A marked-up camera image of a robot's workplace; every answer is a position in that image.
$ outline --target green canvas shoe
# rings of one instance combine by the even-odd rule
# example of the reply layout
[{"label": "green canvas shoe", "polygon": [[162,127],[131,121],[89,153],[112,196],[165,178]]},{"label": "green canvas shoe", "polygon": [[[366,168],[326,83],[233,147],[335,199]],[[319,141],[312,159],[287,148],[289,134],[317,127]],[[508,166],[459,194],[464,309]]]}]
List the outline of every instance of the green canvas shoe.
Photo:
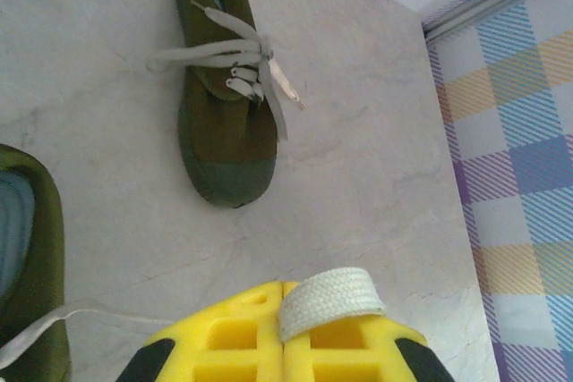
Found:
[{"label": "green canvas shoe", "polygon": [[272,77],[299,101],[255,30],[249,0],[176,0],[187,48],[158,53],[151,70],[185,71],[179,143],[187,173],[214,205],[239,208],[267,190],[277,140],[287,138]]},{"label": "green canvas shoe", "polygon": [[[57,188],[38,160],[0,145],[0,347],[63,303],[64,227]],[[8,382],[68,380],[64,322],[1,368],[0,377]]]}]

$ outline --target marble tile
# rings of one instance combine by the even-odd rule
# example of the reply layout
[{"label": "marble tile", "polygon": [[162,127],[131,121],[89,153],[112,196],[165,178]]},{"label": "marble tile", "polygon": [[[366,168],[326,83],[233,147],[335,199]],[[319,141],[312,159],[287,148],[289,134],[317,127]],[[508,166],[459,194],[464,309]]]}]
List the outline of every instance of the marble tile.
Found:
[{"label": "marble tile", "polygon": [[[183,318],[271,279],[360,266],[458,381],[497,371],[419,18],[389,0],[251,0],[306,110],[284,103],[269,191],[212,208],[178,152],[174,0],[0,0],[0,141],[62,195],[68,301]],[[115,380],[158,327],[68,322],[73,380]]]}]

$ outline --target white shoelace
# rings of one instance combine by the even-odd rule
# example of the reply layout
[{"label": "white shoelace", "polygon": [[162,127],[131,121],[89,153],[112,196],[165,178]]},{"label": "white shoelace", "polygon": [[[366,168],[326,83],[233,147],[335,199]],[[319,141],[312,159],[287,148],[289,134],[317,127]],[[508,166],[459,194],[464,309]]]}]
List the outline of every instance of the white shoelace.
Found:
[{"label": "white shoelace", "polygon": [[266,98],[277,124],[278,138],[286,140],[287,124],[273,88],[272,79],[275,79],[285,94],[298,103],[301,109],[304,109],[304,106],[300,96],[273,59],[274,54],[270,49],[268,38],[259,35],[249,24],[231,14],[204,7],[194,1],[192,4],[200,8],[210,20],[233,31],[242,39],[213,42],[193,48],[173,48],[160,51],[148,58],[148,69],[152,72],[162,72],[170,64],[217,68],[232,67],[231,76],[227,79],[226,85],[250,100],[262,102]]},{"label": "white shoelace", "polygon": [[[144,324],[173,323],[164,319],[147,318],[113,310],[92,299],[74,301],[52,310],[0,348],[0,370],[20,358],[55,322],[87,311]],[[368,272],[355,267],[337,268],[300,283],[282,301],[278,313],[280,340],[283,343],[287,342],[307,330],[342,318],[385,314],[384,303],[376,293]]]}]

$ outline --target yellow foam block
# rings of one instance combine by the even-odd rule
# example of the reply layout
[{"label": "yellow foam block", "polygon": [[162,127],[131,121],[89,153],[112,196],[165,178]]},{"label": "yellow foam block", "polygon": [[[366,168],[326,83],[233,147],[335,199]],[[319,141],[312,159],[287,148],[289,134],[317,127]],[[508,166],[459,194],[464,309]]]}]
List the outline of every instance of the yellow foam block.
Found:
[{"label": "yellow foam block", "polygon": [[426,341],[388,318],[345,318],[283,345],[278,309],[295,286],[262,284],[155,334],[146,345],[175,341],[157,382],[415,382],[395,340]]}]

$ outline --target marble surface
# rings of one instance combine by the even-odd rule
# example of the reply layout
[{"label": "marble surface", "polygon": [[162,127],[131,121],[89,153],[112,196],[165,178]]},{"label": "marble surface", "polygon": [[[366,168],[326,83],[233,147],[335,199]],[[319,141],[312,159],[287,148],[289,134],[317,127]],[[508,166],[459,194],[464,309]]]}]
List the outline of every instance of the marble surface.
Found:
[{"label": "marble surface", "polygon": [[[498,379],[419,18],[389,0],[251,0],[307,109],[284,103],[269,191],[204,203],[175,136],[174,0],[0,0],[0,141],[62,195],[68,301],[179,319],[271,279],[368,269],[457,381]],[[74,381],[112,381],[157,327],[68,322]]]}]

